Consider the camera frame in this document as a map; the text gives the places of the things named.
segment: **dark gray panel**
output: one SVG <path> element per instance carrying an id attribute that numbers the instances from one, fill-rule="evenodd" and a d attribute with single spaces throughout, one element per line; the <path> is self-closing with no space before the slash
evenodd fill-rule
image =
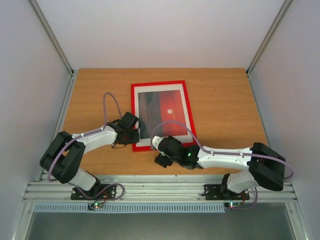
<path id="1" fill-rule="evenodd" d="M 292 240 L 284 203 L 226 213 L 33 214 L 27 240 Z"/>

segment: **white backdrop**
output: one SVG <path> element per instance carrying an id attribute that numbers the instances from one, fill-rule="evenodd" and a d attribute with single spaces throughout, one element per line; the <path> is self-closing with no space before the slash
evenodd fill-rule
<path id="1" fill-rule="evenodd" d="M 295 0 L 251 75 L 270 145 L 292 179 L 311 239 L 320 236 L 320 1 Z"/>
<path id="2" fill-rule="evenodd" d="M 38 0 L 78 68 L 247 68 L 283 0 Z"/>
<path id="3" fill-rule="evenodd" d="M 0 239 L 40 174 L 69 74 L 27 0 L 0 7 Z"/>

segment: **picture frame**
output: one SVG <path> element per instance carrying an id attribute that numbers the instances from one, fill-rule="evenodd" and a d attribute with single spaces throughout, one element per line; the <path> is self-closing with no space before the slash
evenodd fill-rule
<path id="1" fill-rule="evenodd" d="M 186 82 L 184 80 L 131 84 L 131 112 L 140 121 L 138 143 L 133 152 L 151 151 L 150 136 L 156 126 L 166 121 L 178 121 L 186 125 L 196 136 Z M 164 124 L 155 132 L 159 137 L 172 135 L 183 146 L 196 144 L 192 135 L 175 123 Z"/>

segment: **ventilation grille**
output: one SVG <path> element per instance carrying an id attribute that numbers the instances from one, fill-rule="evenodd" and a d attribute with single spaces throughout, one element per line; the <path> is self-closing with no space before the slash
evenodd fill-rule
<path id="1" fill-rule="evenodd" d="M 87 203 L 37 203 L 38 213 L 224 213 L 223 203 L 107 203 L 89 210 Z"/>

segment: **robotic arm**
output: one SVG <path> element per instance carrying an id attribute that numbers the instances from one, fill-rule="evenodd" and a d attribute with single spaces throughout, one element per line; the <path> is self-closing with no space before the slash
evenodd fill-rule
<path id="1" fill-rule="evenodd" d="M 242 170 L 239 173 L 224 175 L 220 190 L 226 198 L 231 193 L 241 193 L 245 189 L 257 186 L 272 191 L 283 190 L 285 165 L 281 161 L 286 160 L 263 143 L 256 142 L 253 147 L 243 149 L 216 149 L 207 146 L 200 148 L 198 145 L 184 147 L 172 136 L 155 136 L 152 144 L 160 152 L 155 162 L 164 168 L 176 162 L 190 170 L 213 167 Z M 279 159 L 279 162 L 254 155 L 273 157 Z"/>
<path id="2" fill-rule="evenodd" d="M 87 171 L 79 168 L 84 154 L 104 145 L 127 145 L 139 142 L 138 129 L 134 126 L 139 119 L 126 112 L 121 119 L 109 122 L 105 127 L 89 133 L 69 134 L 62 131 L 57 134 L 40 160 L 40 166 L 50 172 L 62 184 L 70 183 L 84 190 L 90 198 L 96 197 L 101 190 L 100 181 Z M 65 153 L 61 150 L 68 144 Z"/>

